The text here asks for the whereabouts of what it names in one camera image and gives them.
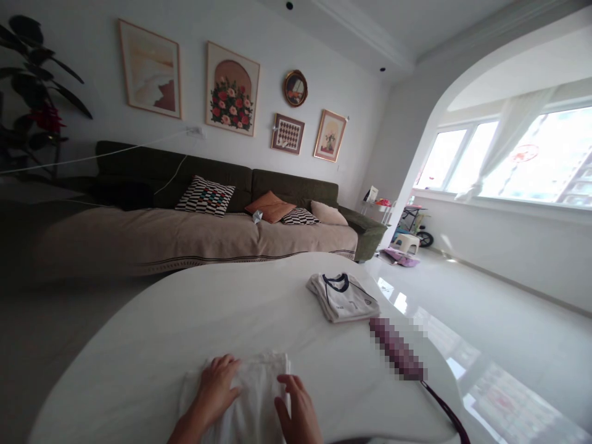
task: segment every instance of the navy collar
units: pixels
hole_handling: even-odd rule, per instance
[[[347,274],[342,273],[341,277],[338,277],[337,279],[329,279],[327,278],[324,274],[323,274],[323,281],[325,281],[325,284],[327,284],[329,287],[331,287],[332,289],[334,289],[336,292],[339,293],[344,293],[350,286],[350,280],[347,278]],[[333,284],[331,284],[332,282],[343,282],[343,287],[342,288],[335,288],[333,286]]]

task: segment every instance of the round mirror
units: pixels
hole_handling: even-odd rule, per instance
[[[306,79],[300,71],[292,71],[284,80],[284,97],[290,106],[297,107],[304,103],[308,95]]]

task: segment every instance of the beige sofa cover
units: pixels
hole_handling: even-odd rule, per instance
[[[145,275],[207,263],[256,262],[303,252],[353,260],[358,235],[348,226],[253,223],[161,208],[93,208],[51,225],[34,252],[38,279],[101,274]]]

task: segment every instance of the houseplant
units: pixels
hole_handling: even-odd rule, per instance
[[[63,96],[88,118],[93,118],[79,98],[56,82],[54,75],[46,69],[46,64],[53,62],[84,83],[78,74],[54,57],[54,51],[43,46],[41,25],[32,18],[15,15],[10,18],[9,26],[12,32],[0,25],[0,46],[18,52],[23,57],[23,66],[0,68],[0,79],[10,78],[12,89],[30,111],[18,117],[12,128],[6,128],[1,123],[3,103],[0,94],[0,171],[25,168],[29,160],[41,165],[35,152],[48,146],[55,150],[54,163],[59,162],[61,143],[68,138],[62,137],[65,125],[60,122],[62,119],[54,105],[53,94]],[[36,131],[31,131],[33,125],[37,126]],[[53,180],[56,179],[57,165],[43,169]]]

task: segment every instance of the black and white checkered pillow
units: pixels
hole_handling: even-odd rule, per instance
[[[191,185],[177,203],[175,210],[224,217],[232,193],[234,193],[233,186],[220,185],[200,176],[193,176]]]
[[[284,216],[282,222],[286,225],[312,225],[319,223],[320,220],[318,220],[311,212],[305,210],[304,208],[294,208],[291,212]]]

